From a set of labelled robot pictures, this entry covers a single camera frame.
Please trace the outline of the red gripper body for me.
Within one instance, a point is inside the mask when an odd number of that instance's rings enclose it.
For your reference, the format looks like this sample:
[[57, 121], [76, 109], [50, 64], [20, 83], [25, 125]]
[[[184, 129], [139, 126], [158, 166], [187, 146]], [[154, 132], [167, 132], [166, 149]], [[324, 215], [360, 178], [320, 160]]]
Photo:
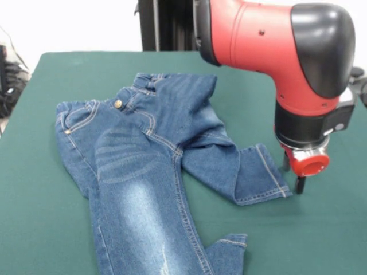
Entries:
[[314, 148], [293, 148], [281, 143], [290, 159], [291, 170], [297, 176], [314, 176], [323, 171], [330, 163], [327, 154], [328, 142]]

